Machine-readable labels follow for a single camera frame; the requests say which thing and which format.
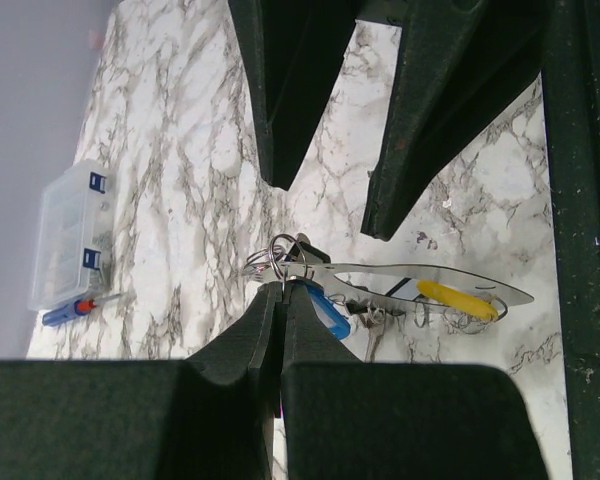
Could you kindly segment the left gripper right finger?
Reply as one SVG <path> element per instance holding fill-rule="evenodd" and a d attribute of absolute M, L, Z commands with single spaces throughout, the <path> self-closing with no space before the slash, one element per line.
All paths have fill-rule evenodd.
<path fill-rule="evenodd" d="M 524 399 L 484 365 L 365 363 L 289 291 L 282 410 L 292 479 L 544 479 Z"/>

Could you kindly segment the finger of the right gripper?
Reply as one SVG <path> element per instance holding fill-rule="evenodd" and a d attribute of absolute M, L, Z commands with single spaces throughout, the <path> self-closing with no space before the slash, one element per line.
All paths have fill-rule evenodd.
<path fill-rule="evenodd" d="M 361 231 L 390 239 L 434 177 L 538 76 L 550 1 L 408 1 Z"/>
<path fill-rule="evenodd" d="M 288 190 L 329 101 L 358 1 L 228 3 L 247 76 L 261 178 Z"/>

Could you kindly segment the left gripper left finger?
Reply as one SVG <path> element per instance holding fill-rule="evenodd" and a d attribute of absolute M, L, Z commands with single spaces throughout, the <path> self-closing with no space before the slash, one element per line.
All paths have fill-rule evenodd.
<path fill-rule="evenodd" d="M 280 294 L 186 359 L 0 361 L 0 479 L 270 478 Z"/>

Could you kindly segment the blue key tag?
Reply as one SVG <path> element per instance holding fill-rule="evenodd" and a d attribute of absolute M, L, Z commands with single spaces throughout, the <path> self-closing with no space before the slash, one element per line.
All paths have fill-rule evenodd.
<path fill-rule="evenodd" d="M 336 309 L 321 288 L 309 284 L 306 284 L 306 288 L 316 315 L 323 325 L 336 339 L 346 339 L 351 332 L 351 326 L 346 318 Z"/>

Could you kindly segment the yellow key tag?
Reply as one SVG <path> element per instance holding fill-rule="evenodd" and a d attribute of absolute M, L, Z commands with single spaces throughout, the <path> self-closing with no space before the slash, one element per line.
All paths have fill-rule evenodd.
<path fill-rule="evenodd" d="M 499 317 L 498 311 L 486 301 L 439 283 L 419 280 L 416 287 L 421 295 L 481 321 L 492 322 Z"/>

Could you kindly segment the small split keyring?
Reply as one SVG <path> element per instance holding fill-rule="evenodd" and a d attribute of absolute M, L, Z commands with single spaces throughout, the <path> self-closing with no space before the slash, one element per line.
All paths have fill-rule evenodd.
<path fill-rule="evenodd" d="M 276 248 L 280 246 L 281 242 L 287 242 L 290 246 L 282 254 L 276 253 Z M 293 247 L 297 247 L 301 256 L 301 265 L 303 266 L 303 275 L 292 274 L 290 268 L 295 265 L 294 262 L 287 260 L 288 254 Z M 306 274 L 308 273 L 308 262 L 305 251 L 300 244 L 300 241 L 287 233 L 280 233 L 275 235 L 269 241 L 267 247 L 267 257 L 269 265 L 274 275 L 274 281 L 279 285 L 282 295 L 282 301 L 284 305 L 289 305 L 291 302 L 291 296 L 296 283 L 305 282 Z"/>

